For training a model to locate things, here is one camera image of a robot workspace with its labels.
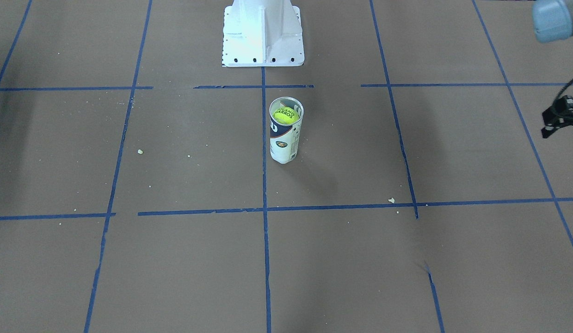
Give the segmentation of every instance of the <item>grid line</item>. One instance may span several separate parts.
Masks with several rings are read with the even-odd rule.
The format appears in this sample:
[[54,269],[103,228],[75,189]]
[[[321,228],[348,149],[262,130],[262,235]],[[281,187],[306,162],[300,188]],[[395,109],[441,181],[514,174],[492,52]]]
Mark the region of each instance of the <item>grid line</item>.
[[199,85],[193,89],[291,89],[314,88],[312,84],[286,84],[286,85]]
[[89,305],[87,308],[87,318],[85,320],[85,329],[83,330],[83,333],[88,333],[89,326],[91,324],[92,310],[93,310],[93,305],[95,302],[95,296],[97,293],[97,288],[98,288],[98,283],[99,283],[99,274],[101,272],[103,254],[105,251],[105,244],[106,244],[106,237],[105,236],[107,234],[107,229],[109,227],[109,221],[110,221],[110,218],[112,216],[111,215],[111,209],[113,207],[113,200],[114,200],[115,194],[116,194],[117,177],[118,177],[119,172],[120,172],[120,165],[122,164],[122,153],[123,153],[123,148],[124,148],[124,141],[126,139],[126,131],[128,130],[128,120],[130,119],[130,113],[132,112],[132,107],[134,105],[134,93],[136,92],[136,82],[138,81],[138,72],[140,71],[140,63],[142,60],[142,51],[144,49],[145,40],[147,38],[148,22],[149,22],[149,19],[151,17],[152,6],[153,6],[153,0],[149,0],[148,7],[147,7],[147,15],[146,15],[146,19],[144,22],[144,28],[142,30],[141,44],[140,44],[140,48],[138,49],[138,57],[136,59],[136,68],[134,69],[134,78],[132,80],[132,89],[130,90],[130,97],[128,99],[128,107],[126,108],[126,119],[124,120],[124,127],[122,130],[122,138],[120,140],[120,148],[118,149],[118,152],[117,152],[116,169],[114,171],[113,181],[111,182],[111,194],[110,194],[110,198],[109,198],[109,203],[107,205],[107,213],[106,213],[106,217],[105,217],[105,222],[103,223],[103,233],[102,233],[102,240],[101,240],[101,246],[100,246],[100,251],[99,251],[99,264],[98,264],[97,269],[95,270],[95,276],[93,278],[91,297],[89,299]]
[[444,323],[443,323],[443,313],[440,310],[440,303],[438,303],[438,293],[436,292],[436,285],[432,280],[432,272],[430,272],[430,267],[425,263],[426,272],[428,273],[428,280],[430,281],[430,291],[432,291],[432,299],[434,301],[434,308],[436,310],[436,317],[438,318],[438,327],[440,328],[440,333],[444,333]]
[[527,123],[525,122],[525,119],[523,118],[523,114],[521,113],[521,108],[518,106],[517,99],[514,96],[510,82],[508,81],[508,76],[506,76],[506,72],[504,71],[504,66],[502,66],[502,62],[500,61],[500,57],[496,51],[496,47],[494,47],[494,44],[492,43],[492,38],[491,38],[489,32],[487,31],[486,24],[483,21],[483,17],[481,16],[481,13],[479,11],[479,8],[477,7],[475,0],[472,0],[472,4],[473,4],[475,11],[477,13],[477,17],[479,17],[481,27],[483,28],[483,31],[486,34],[487,41],[490,44],[490,47],[492,48],[492,51],[494,53],[494,57],[496,57],[496,62],[498,63],[498,67],[500,68],[500,72],[502,72],[502,77],[504,78],[504,82],[506,83],[506,88],[508,88],[508,91],[510,92],[512,102],[514,103],[514,106],[517,109],[517,113],[518,113],[518,116],[519,116],[521,123],[523,125],[523,129],[525,130],[525,134],[527,134],[527,139],[529,140],[529,144],[531,145],[531,149],[533,150],[533,153],[535,154],[535,158],[537,160],[537,163],[539,164],[539,168],[542,171],[543,177],[544,177],[546,184],[547,184],[547,188],[549,189],[549,192],[551,194],[551,198],[553,199],[555,209],[557,209],[557,213],[560,216],[561,223],[564,226],[564,229],[566,230],[566,234],[568,235],[568,238],[570,240],[570,245],[572,245],[572,249],[573,249],[572,232],[570,232],[570,227],[568,226],[568,223],[566,222],[566,218],[564,217],[564,214],[561,211],[561,207],[560,207],[559,202],[555,199],[555,193],[553,191],[553,187],[551,187],[549,177],[547,177],[547,173],[545,171],[545,168],[543,166],[543,163],[542,163],[542,160],[539,156],[539,153],[535,147],[535,143],[533,142],[533,139],[531,137],[531,133],[529,132],[529,129],[527,128]]
[[[506,83],[422,83],[422,84],[389,84],[391,87],[416,87],[416,86],[506,86]],[[533,83],[508,83],[510,86],[565,86],[566,83],[559,82],[533,82]],[[385,88],[387,84],[361,84],[362,88]]]
[[[47,86],[47,87],[31,87],[31,88],[0,88],[0,92],[4,91],[90,91],[90,90],[132,90],[131,86]],[[154,89],[153,86],[137,86],[136,90],[150,90]]]
[[412,175],[411,175],[411,172],[409,171],[409,164],[407,162],[407,156],[405,154],[405,147],[403,145],[403,137],[401,134],[401,128],[399,127],[399,119],[398,119],[398,115],[397,115],[397,109],[395,107],[394,92],[391,88],[391,81],[389,80],[389,72],[387,70],[387,61],[385,60],[385,53],[383,51],[383,44],[381,42],[381,34],[379,32],[379,25],[377,23],[377,16],[375,15],[375,6],[373,6],[373,0],[369,0],[369,2],[370,2],[371,14],[373,15],[373,25],[375,25],[375,33],[377,34],[377,42],[379,43],[379,51],[381,52],[381,61],[383,62],[383,71],[385,73],[385,80],[387,81],[386,86],[388,89],[389,99],[391,102],[391,109],[392,109],[392,112],[394,114],[395,127],[398,131],[399,146],[401,147],[401,154],[403,156],[403,161],[405,162],[405,170],[407,173],[407,185],[409,187],[409,193],[412,196],[413,212],[416,215],[416,219],[418,219],[419,218],[418,206],[416,205],[416,195],[413,192]]
[[[418,207],[437,207],[437,206],[479,206],[491,204],[529,204],[529,203],[552,203],[573,202],[573,197],[564,198],[530,198],[530,199],[505,199],[505,200],[473,200],[473,201],[455,201],[455,202],[416,202]],[[159,210],[159,211],[140,211],[138,216],[160,216],[160,215],[197,215],[197,214],[226,214],[226,213],[244,213],[255,211],[297,211],[297,210],[338,210],[338,209],[387,209],[399,207],[413,207],[414,203],[382,203],[382,204],[339,204],[325,206],[283,206],[283,207],[248,207],[248,208],[229,208],[229,209],[195,209],[195,210]]]
[[82,217],[106,217],[106,215],[107,213],[0,216],[0,221],[79,219]]
[[11,55],[13,55],[13,50],[17,45],[17,41],[19,40],[19,36],[21,35],[21,31],[24,29],[25,21],[27,20],[27,16],[29,14],[29,8],[31,8],[33,0],[29,0],[27,7],[25,8],[24,17],[21,19],[21,24],[17,29],[17,33],[15,34],[15,38],[13,39],[13,43],[11,44],[11,48],[9,49],[9,53],[7,53],[7,58],[3,63],[3,67],[0,70],[0,82],[3,80],[3,76],[5,76],[5,71],[7,70],[7,66],[9,65],[9,61],[11,60]]
[[268,196],[267,196],[267,154],[266,141],[266,115],[265,115],[265,68],[261,68],[261,136],[262,136],[262,193],[264,218],[264,261],[265,261],[265,330],[272,332],[272,312],[270,303],[270,243],[268,235]]

